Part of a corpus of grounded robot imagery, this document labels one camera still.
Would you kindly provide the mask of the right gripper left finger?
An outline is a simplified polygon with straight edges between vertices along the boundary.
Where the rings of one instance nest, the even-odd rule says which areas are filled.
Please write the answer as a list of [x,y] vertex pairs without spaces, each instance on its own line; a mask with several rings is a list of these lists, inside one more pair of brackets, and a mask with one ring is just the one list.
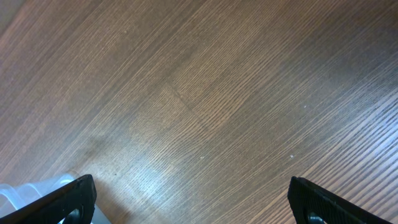
[[90,224],[97,198],[93,176],[85,174],[73,182],[1,218],[1,223]]

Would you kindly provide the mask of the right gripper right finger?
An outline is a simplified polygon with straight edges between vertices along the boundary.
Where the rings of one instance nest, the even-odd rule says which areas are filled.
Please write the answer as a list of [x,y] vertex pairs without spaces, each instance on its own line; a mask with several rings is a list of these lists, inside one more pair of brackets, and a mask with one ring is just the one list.
[[297,223],[391,224],[303,177],[291,178],[287,198]]

